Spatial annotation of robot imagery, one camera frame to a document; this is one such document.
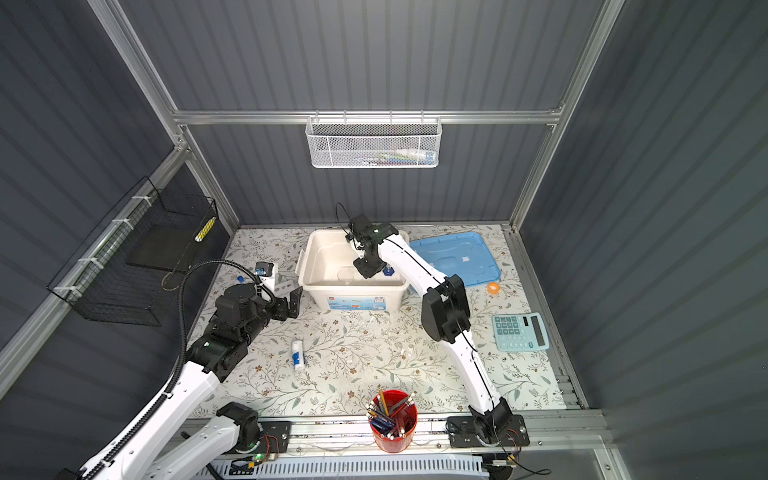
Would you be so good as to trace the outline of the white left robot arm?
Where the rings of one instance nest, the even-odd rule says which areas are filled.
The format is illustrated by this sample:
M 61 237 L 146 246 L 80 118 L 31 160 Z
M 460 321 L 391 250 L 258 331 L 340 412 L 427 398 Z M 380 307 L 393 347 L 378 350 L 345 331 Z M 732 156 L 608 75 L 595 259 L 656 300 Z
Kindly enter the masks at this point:
M 258 413 L 230 402 L 198 432 L 168 450 L 167 443 L 192 411 L 235 370 L 251 343 L 273 320 L 298 317 L 303 289 L 276 283 L 236 262 L 247 282 L 228 287 L 204 333 L 183 344 L 164 387 L 103 449 L 78 470 L 62 469 L 58 479 L 190 479 L 217 457 L 233 451 L 248 463 L 279 451 L 277 438 L 264 433 Z

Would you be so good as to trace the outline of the clear glass flask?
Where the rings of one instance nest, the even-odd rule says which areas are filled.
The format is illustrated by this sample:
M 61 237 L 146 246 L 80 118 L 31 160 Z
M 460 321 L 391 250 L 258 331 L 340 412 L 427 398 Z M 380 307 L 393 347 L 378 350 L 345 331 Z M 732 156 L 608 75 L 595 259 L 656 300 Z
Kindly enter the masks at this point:
M 337 272 L 337 279 L 343 284 L 350 285 L 356 280 L 357 270 L 354 267 L 343 267 Z

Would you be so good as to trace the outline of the white blue small bottle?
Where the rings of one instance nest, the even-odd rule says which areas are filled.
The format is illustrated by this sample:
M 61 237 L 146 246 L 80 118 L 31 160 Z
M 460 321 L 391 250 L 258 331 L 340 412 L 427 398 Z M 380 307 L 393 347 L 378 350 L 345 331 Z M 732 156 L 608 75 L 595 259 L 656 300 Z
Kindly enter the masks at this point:
M 294 340 L 292 342 L 292 364 L 295 371 L 301 371 L 306 367 L 304 358 L 304 347 L 302 340 Z

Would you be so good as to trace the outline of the blue plastic bin lid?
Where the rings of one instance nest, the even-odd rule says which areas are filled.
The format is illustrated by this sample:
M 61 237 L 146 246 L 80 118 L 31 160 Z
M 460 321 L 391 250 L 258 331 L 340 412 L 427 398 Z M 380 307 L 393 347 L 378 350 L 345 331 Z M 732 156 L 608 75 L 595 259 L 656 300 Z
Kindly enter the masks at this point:
M 410 242 L 426 262 L 448 276 L 458 275 L 466 287 L 497 282 L 501 270 L 483 237 L 462 232 Z

